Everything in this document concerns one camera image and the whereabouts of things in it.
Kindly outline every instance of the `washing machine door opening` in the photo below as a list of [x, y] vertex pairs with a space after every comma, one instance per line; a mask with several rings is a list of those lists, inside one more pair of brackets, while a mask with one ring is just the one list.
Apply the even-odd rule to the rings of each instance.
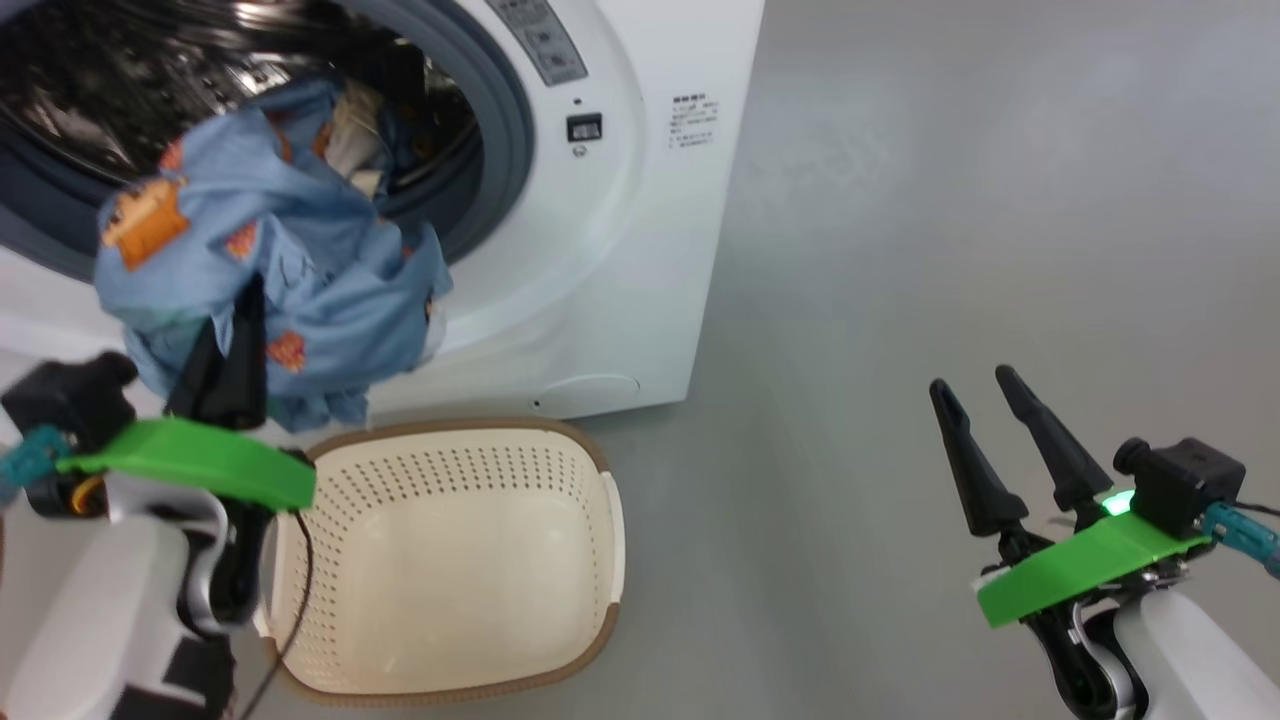
[[[394, 12], [394, 27], [370, 19]], [[525, 91], [448, 0], [42, 0], [0, 27], [0, 245], [92, 277], [97, 208], [169, 142], [294, 77], [337, 72], [416, 128], [380, 211], [445, 259], [480, 245], [532, 159]]]

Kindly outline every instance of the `green light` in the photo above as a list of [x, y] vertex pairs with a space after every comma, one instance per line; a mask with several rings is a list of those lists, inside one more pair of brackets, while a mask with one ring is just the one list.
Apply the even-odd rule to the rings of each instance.
[[1111, 497], [1102, 501], [1102, 507], [1106, 509], [1111, 515], [1124, 515], [1129, 511], [1129, 501], [1133, 500], [1133, 493], [1137, 491], [1126, 489], [1112, 495]]

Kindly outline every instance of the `blue cloth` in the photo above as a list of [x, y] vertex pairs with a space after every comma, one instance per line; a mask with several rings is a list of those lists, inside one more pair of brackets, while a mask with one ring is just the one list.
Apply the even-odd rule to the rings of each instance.
[[157, 177], [104, 205], [93, 284], [156, 393], [168, 397], [206, 319], [227, 352], [255, 274], [268, 409], [285, 429], [362, 423], [369, 386], [419, 361], [426, 305], [452, 281], [429, 224], [383, 220], [324, 161], [317, 136], [339, 92], [315, 78], [211, 118], [170, 147]]

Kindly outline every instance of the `black cable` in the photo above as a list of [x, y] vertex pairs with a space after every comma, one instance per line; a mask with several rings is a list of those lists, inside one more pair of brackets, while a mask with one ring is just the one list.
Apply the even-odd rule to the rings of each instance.
[[293, 620], [293, 629], [289, 630], [289, 638], [284, 641], [284, 647], [280, 648], [280, 655], [275, 659], [275, 664], [268, 670], [266, 676], [253, 691], [253, 697], [248, 698], [248, 703], [244, 710], [237, 715], [239, 720], [248, 720], [250, 715], [257, 710], [257, 703], [262, 701], [262, 696], [266, 694], [266, 688], [271, 685], [271, 680], [275, 679], [275, 674], [280, 671], [284, 665], [284, 656], [289, 653], [289, 648], [293, 647], [293, 642], [298, 639], [298, 630], [302, 629], [302, 615], [307, 611], [307, 603], [311, 602], [311, 573], [315, 570], [316, 557], [315, 548], [311, 546], [311, 530], [307, 530], [306, 521], [302, 520], [302, 514], [297, 510], [289, 512], [293, 519], [298, 521], [298, 529], [302, 530], [302, 539], [307, 544], [307, 579], [302, 585], [302, 603], [298, 606], [298, 616]]
[[1275, 507], [1267, 507], [1266, 505], [1254, 505], [1252, 502], [1240, 502], [1239, 500], [1231, 501], [1231, 507], [1238, 507], [1240, 510], [1252, 510], [1253, 512], [1262, 512], [1265, 515], [1275, 515], [1280, 518], [1280, 510]]

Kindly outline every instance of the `gray floor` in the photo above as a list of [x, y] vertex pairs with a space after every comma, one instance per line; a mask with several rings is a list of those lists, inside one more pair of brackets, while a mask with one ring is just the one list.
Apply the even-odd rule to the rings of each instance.
[[[366, 715], [1065, 719], [1030, 634], [987, 629], [968, 589], [995, 548], [965, 534], [925, 386], [952, 380], [1037, 523], [1001, 361], [1103, 464], [1197, 434], [1280, 501], [1280, 18], [1258, 5], [771, 4], [691, 396], [581, 423], [627, 514], [613, 642], [557, 687]], [[41, 550], [6, 571], [6, 646], [68, 552], [14, 536]], [[1196, 574], [1280, 676], [1274, 583], [1222, 552]], [[349, 715], [274, 693], [260, 716]]]

